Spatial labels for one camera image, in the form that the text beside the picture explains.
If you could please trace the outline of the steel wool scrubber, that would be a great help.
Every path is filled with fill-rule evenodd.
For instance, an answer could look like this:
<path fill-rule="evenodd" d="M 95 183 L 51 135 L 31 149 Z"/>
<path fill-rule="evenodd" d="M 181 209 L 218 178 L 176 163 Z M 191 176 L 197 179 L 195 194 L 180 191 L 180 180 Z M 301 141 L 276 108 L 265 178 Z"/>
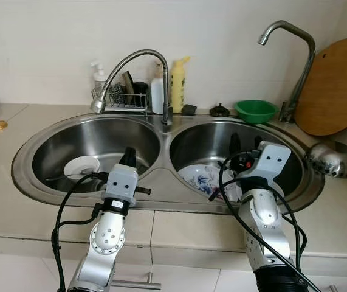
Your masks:
<path fill-rule="evenodd" d="M 126 94 L 125 86 L 119 83 L 113 83 L 107 89 L 106 99 L 110 100 L 112 106 L 125 106 Z"/>

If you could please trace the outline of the small white bowl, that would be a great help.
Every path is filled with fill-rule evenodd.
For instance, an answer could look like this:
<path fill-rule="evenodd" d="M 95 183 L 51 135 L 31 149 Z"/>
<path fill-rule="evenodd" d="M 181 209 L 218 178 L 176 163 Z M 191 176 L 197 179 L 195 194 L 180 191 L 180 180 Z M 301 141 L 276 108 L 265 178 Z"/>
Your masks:
<path fill-rule="evenodd" d="M 64 166 L 64 175 L 69 179 L 78 180 L 88 173 L 97 172 L 100 167 L 100 161 L 93 156 L 79 156 L 71 159 Z"/>

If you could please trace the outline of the white kitchen cabinet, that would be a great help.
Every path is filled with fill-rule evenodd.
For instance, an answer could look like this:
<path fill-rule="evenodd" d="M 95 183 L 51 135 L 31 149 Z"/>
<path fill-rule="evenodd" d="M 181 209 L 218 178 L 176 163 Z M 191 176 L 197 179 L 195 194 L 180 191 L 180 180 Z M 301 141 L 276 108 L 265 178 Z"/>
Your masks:
<path fill-rule="evenodd" d="M 119 263 L 114 278 L 145 282 L 148 273 L 161 290 L 112 287 L 111 292 L 258 292 L 248 271 Z M 56 292 L 58 287 L 53 259 L 0 254 L 0 292 Z"/>

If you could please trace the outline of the green plastic bowl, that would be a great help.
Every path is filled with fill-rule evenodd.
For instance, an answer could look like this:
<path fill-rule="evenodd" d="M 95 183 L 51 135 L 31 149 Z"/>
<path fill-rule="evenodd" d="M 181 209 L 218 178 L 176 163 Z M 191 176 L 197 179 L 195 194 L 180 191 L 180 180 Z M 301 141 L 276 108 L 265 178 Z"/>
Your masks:
<path fill-rule="evenodd" d="M 237 116 L 248 124 L 270 122 L 278 112 L 278 107 L 265 100 L 240 100 L 234 104 Z"/>

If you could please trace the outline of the stainless steel double sink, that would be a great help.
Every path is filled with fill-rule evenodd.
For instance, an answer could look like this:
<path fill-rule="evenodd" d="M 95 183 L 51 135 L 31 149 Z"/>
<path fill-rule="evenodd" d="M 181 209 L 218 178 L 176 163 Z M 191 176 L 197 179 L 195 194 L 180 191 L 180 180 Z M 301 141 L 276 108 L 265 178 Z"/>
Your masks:
<path fill-rule="evenodd" d="M 215 166 L 229 153 L 232 134 L 238 134 L 243 150 L 251 150 L 255 139 L 286 145 L 292 150 L 276 183 L 287 202 L 298 211 L 310 205 L 325 186 L 325 178 L 304 161 L 307 145 L 273 125 L 249 125 L 238 119 L 207 115 L 176 115 L 170 124 L 159 115 L 85 114 L 62 120 L 32 136 L 16 153 L 12 180 L 26 196 L 59 205 L 72 191 L 68 205 L 90 207 L 97 203 L 106 184 L 88 181 L 74 187 L 64 178 L 64 166 L 74 158 L 92 156 L 101 172 L 109 172 L 127 147 L 136 150 L 139 181 L 150 195 L 136 195 L 137 208 L 170 212 L 228 214 L 220 200 L 209 201 L 203 192 L 179 176 L 186 166 Z"/>

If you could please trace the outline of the white floral plate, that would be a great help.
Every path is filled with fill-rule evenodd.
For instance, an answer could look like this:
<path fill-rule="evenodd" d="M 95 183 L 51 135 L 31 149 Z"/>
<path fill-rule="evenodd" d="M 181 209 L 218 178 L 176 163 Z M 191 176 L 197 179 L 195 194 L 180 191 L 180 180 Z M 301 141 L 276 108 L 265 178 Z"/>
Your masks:
<path fill-rule="evenodd" d="M 177 173 L 189 186 L 195 187 L 195 189 L 203 192 L 207 198 L 216 195 L 215 198 L 223 200 L 223 195 L 219 192 L 219 171 L 220 167 L 207 164 L 193 164 L 181 168 Z M 233 179 L 233 172 L 231 170 L 224 170 L 222 178 L 224 183 L 231 181 Z M 224 193 L 232 202 L 237 202 L 241 195 L 236 184 L 225 186 Z"/>

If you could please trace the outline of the yellow detergent bottle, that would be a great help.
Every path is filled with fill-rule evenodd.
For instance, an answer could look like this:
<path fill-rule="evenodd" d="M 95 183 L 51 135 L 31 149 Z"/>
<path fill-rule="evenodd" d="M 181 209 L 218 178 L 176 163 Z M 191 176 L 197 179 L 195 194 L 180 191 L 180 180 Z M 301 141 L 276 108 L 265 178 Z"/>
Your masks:
<path fill-rule="evenodd" d="M 173 113 L 182 113 L 184 107 L 184 88 L 185 88 L 185 64 L 191 57 L 186 56 L 173 62 L 171 73 L 171 111 Z"/>

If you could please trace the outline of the tall steel swivel faucet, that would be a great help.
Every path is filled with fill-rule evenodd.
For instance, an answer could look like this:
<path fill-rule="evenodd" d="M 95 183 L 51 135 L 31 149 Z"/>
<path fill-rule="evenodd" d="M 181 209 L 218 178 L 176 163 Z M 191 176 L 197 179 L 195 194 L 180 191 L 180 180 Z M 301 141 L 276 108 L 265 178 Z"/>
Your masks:
<path fill-rule="evenodd" d="M 280 122 L 292 123 L 294 121 L 294 113 L 297 109 L 302 89 L 304 87 L 304 84 L 306 83 L 307 77 L 309 76 L 312 62 L 315 58 L 315 55 L 317 54 L 317 45 L 315 44 L 313 36 L 310 35 L 307 31 L 302 30 L 301 28 L 296 27 L 292 23 L 284 20 L 278 20 L 268 25 L 264 33 L 259 37 L 257 44 L 260 44 L 262 46 L 266 45 L 270 34 L 273 33 L 274 30 L 279 28 L 288 31 L 297 37 L 300 37 L 303 41 L 306 42 L 307 49 L 309 50 L 309 52 L 307 53 L 306 66 L 304 67 L 300 78 L 295 84 L 295 88 L 292 90 L 290 99 L 288 100 L 286 105 L 282 107 L 279 115 Z"/>

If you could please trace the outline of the clear soap pump dispenser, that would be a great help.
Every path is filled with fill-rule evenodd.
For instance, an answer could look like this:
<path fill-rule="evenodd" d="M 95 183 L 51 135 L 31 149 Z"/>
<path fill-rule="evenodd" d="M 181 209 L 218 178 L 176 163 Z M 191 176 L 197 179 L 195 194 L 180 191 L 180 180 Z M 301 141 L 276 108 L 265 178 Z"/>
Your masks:
<path fill-rule="evenodd" d="M 97 99 L 103 90 L 104 85 L 106 85 L 106 81 L 108 79 L 108 75 L 106 74 L 105 67 L 101 64 L 100 61 L 92 61 L 91 67 L 93 68 L 93 80 L 94 80 L 94 88 L 92 90 L 93 98 Z"/>

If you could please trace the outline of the black cup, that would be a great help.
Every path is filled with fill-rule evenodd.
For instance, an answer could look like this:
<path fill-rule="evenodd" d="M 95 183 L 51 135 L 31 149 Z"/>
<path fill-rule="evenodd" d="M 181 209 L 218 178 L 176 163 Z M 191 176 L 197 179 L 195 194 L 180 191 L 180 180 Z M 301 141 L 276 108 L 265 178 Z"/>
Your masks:
<path fill-rule="evenodd" d="M 132 84 L 132 97 L 131 105 L 139 106 L 140 108 L 146 108 L 148 101 L 146 95 L 148 94 L 148 84 L 145 82 L 134 82 Z"/>

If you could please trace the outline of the chrome flexible gooseneck faucet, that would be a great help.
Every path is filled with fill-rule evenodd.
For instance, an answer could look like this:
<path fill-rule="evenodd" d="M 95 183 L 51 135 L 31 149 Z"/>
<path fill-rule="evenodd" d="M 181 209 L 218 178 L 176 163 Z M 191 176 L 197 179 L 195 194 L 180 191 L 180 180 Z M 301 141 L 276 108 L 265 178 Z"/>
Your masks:
<path fill-rule="evenodd" d="M 106 83 L 101 87 L 101 90 L 98 90 L 97 97 L 93 98 L 93 101 L 90 105 L 90 110 L 96 114 L 103 114 L 106 111 L 106 96 L 107 91 L 109 89 L 109 85 L 115 79 L 115 76 L 126 66 L 127 63 L 134 60 L 135 58 L 142 55 L 152 55 L 159 59 L 160 64 L 163 67 L 163 80 L 164 80 L 164 88 L 163 88 L 163 106 L 165 107 L 165 111 L 162 114 L 162 124 L 163 125 L 171 125 L 171 115 L 173 115 L 173 108 L 170 105 L 170 86 L 171 86 L 171 76 L 170 76 L 170 68 L 168 67 L 167 61 L 159 51 L 153 49 L 142 49 L 138 51 L 134 51 L 133 53 L 127 55 L 123 58 L 119 63 L 113 68 L 112 72 L 109 73 Z"/>

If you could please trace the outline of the black sink stopper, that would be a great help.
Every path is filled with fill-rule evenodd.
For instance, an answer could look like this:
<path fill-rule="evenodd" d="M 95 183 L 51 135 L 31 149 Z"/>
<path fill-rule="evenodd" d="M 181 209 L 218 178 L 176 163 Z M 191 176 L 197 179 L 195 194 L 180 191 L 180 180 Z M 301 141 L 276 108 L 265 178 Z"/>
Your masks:
<path fill-rule="evenodd" d="M 229 117 L 230 111 L 220 103 L 219 105 L 213 106 L 209 109 L 209 115 L 212 117 Z"/>

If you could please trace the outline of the white plastic bottle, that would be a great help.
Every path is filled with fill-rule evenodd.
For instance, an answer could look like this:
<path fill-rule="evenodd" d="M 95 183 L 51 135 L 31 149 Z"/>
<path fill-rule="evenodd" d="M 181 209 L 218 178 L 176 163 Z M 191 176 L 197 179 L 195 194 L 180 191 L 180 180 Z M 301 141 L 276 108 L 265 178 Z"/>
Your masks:
<path fill-rule="evenodd" d="M 149 83 L 148 98 L 151 105 L 151 111 L 154 114 L 163 114 L 164 112 L 164 78 L 163 67 L 157 63 L 154 74 Z"/>

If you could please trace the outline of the round wooden cutting board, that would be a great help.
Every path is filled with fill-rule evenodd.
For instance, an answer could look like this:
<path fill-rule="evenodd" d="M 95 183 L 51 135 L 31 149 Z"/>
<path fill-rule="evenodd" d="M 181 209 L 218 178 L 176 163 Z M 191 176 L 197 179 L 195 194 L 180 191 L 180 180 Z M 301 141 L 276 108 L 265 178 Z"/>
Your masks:
<path fill-rule="evenodd" d="M 294 119 L 310 136 L 330 136 L 347 128 L 347 38 L 315 56 Z"/>

